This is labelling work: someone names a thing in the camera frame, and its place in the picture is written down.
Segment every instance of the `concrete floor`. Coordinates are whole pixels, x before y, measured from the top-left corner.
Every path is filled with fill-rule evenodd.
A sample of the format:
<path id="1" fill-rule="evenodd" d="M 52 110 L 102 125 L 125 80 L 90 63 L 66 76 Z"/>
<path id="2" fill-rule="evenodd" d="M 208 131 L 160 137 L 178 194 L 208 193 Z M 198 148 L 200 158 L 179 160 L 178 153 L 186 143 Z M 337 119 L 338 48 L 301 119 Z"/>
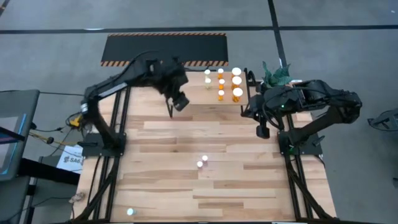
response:
<path id="1" fill-rule="evenodd" d="M 398 3 L 393 0 L 274 2 L 280 26 L 398 24 Z M 271 25 L 266 0 L 11 0 L 0 17 L 0 30 Z M 273 31 L 227 33 L 231 67 L 248 67 L 258 78 L 263 76 L 263 60 L 278 67 Z M 0 90 L 83 93 L 120 71 L 100 67 L 106 36 L 0 35 Z M 398 140 L 394 133 L 371 129 L 366 119 L 398 103 L 398 30 L 301 30 L 282 31 L 281 36 L 292 77 L 321 79 L 333 88 L 356 91 L 364 103 L 354 124 L 321 133 L 326 135 L 322 147 L 338 216 L 396 223 L 398 190 L 391 179 L 398 177 Z M 41 95 L 34 122 L 42 129 L 59 127 L 78 111 L 80 100 Z M 53 136 L 63 138 L 62 133 Z M 69 140 L 79 140 L 79 135 Z M 38 159 L 51 152 L 51 147 L 29 139 L 24 157 Z M 62 222 L 69 214 L 69 204 L 57 202 L 37 209 L 34 223 Z"/>

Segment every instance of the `green plant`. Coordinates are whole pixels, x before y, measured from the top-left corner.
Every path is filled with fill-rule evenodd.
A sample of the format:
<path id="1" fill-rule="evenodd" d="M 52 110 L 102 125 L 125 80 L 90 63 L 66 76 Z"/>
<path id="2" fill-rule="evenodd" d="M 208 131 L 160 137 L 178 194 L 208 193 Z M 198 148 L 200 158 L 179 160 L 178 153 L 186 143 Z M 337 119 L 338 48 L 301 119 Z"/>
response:
<path id="1" fill-rule="evenodd" d="M 286 67 L 280 67 L 274 72 L 274 74 L 272 74 L 271 71 L 268 70 L 267 64 L 265 62 L 262 62 L 262 67 L 266 72 L 265 77 L 262 79 L 267 85 L 267 88 L 272 88 L 273 86 L 277 85 L 289 84 L 290 81 L 293 80 L 293 78 L 289 76 L 289 66 L 290 64 Z"/>

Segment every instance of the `wooden tabletop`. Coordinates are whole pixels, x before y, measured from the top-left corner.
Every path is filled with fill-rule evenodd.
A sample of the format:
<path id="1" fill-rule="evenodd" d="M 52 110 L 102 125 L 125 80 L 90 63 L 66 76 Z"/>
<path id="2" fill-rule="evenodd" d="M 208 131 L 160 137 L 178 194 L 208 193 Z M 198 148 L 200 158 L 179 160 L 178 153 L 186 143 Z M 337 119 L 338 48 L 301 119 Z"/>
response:
<path id="1" fill-rule="evenodd" d="M 110 96 L 100 103 L 107 121 L 113 101 Z M 312 120 L 308 113 L 295 114 L 293 119 L 296 126 Z M 132 89 L 128 142 L 119 166 L 111 221 L 294 220 L 277 130 L 271 128 L 271 138 L 261 139 L 256 136 L 257 125 L 240 117 L 240 107 L 234 105 L 188 105 L 170 119 L 163 96 L 151 88 Z M 198 169 L 196 163 L 203 155 L 208 162 Z M 96 160 L 84 161 L 77 192 L 88 194 Z M 326 212 L 335 215 L 323 165 L 314 156 L 302 156 L 302 160 L 309 191 Z M 107 195 L 100 217 L 104 217 Z M 299 190 L 298 197 L 305 216 Z M 85 205 L 86 200 L 75 203 L 76 216 Z M 128 208 L 137 214 L 128 216 Z"/>
<path id="2" fill-rule="evenodd" d="M 242 84 L 240 88 L 243 90 L 243 95 L 240 101 L 235 103 L 232 100 L 232 72 L 224 72 L 224 100 L 218 100 L 218 72 L 211 72 L 209 77 L 211 79 L 210 89 L 205 87 L 205 73 L 204 72 L 187 72 L 189 82 L 181 87 L 191 105 L 247 105 L 248 88 L 246 85 L 246 76 L 244 72 L 240 74 Z"/>

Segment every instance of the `white cap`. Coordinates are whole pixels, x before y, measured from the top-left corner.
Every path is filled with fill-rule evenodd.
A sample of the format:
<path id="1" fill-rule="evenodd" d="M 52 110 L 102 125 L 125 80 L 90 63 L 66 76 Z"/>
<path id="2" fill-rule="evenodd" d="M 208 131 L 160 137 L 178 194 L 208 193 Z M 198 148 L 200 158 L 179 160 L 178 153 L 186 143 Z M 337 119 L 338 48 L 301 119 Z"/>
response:
<path id="1" fill-rule="evenodd" d="M 127 215 L 133 215 L 134 214 L 134 209 L 129 208 L 127 209 Z"/>
<path id="2" fill-rule="evenodd" d="M 242 83 L 242 78 L 241 77 L 233 77 L 232 83 L 234 83 L 235 85 L 240 85 Z"/>
<path id="3" fill-rule="evenodd" d="M 232 91 L 232 93 L 233 93 L 234 96 L 242 96 L 243 95 L 243 90 L 241 88 L 235 88 Z"/>
<path id="4" fill-rule="evenodd" d="M 240 68 L 232 69 L 232 74 L 234 74 L 234 75 L 240 75 L 241 73 L 242 73 L 242 70 Z"/>

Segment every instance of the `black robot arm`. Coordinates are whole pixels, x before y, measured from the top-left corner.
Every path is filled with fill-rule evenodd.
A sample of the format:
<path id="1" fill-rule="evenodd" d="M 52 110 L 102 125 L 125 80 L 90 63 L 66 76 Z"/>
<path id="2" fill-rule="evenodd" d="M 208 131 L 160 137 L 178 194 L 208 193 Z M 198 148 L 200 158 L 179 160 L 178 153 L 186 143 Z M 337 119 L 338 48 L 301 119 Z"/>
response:
<path id="1" fill-rule="evenodd" d="M 95 156 L 98 152 L 110 152 L 109 156 L 115 156 L 122 153 L 120 150 L 124 148 L 125 136 L 123 133 L 116 133 L 106 124 L 98 108 L 100 100 L 129 86 L 149 86 L 159 91 L 167 100 L 171 98 L 175 109 L 181 111 L 189 104 L 184 92 L 180 91 L 180 87 L 187 82 L 185 69 L 177 58 L 165 61 L 134 59 L 121 73 L 88 87 L 81 102 L 81 113 L 86 123 L 94 124 L 99 135 L 87 135 L 80 144 L 83 146 L 83 155 Z"/>
<path id="2" fill-rule="evenodd" d="M 249 108 L 242 115 L 260 122 L 257 135 L 261 138 L 269 138 L 267 122 L 283 130 L 283 116 L 329 106 L 328 111 L 320 118 L 302 128 L 286 132 L 293 146 L 306 141 L 309 136 L 332 124 L 354 122 L 362 107 L 362 102 L 356 93 L 332 89 L 321 80 L 296 83 L 292 87 L 276 86 L 271 89 L 266 89 L 261 84 L 257 92 L 260 94 L 249 100 Z"/>

